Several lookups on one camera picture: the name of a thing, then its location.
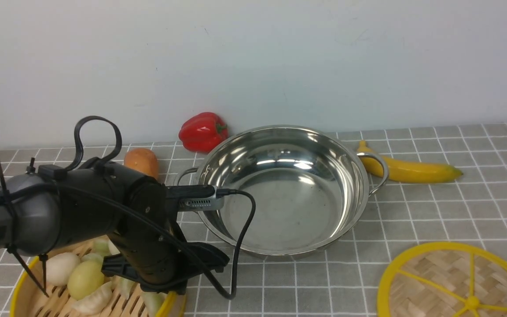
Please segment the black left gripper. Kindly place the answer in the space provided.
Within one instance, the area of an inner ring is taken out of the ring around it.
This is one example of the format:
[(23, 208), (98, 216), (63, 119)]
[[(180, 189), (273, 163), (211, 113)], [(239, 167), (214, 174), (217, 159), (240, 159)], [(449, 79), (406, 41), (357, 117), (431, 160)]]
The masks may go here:
[(221, 273), (230, 259), (217, 247), (187, 241), (177, 213), (165, 208), (166, 187), (145, 182), (128, 193), (123, 217), (109, 234), (120, 254), (105, 259), (101, 270), (135, 281), (145, 292), (183, 295), (189, 279)]

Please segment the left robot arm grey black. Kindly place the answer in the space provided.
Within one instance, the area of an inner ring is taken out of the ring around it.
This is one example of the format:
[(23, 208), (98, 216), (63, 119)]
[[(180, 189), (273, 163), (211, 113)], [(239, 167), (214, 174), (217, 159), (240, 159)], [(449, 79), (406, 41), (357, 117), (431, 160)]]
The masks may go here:
[(0, 191), (0, 248), (22, 256), (107, 236), (119, 254), (104, 259), (105, 276), (180, 295), (189, 279), (222, 272), (230, 261), (217, 247), (186, 241), (176, 223), (183, 199), (215, 195), (207, 185), (168, 187), (109, 162), (72, 171), (41, 165), (8, 179), (6, 188), (11, 203)]

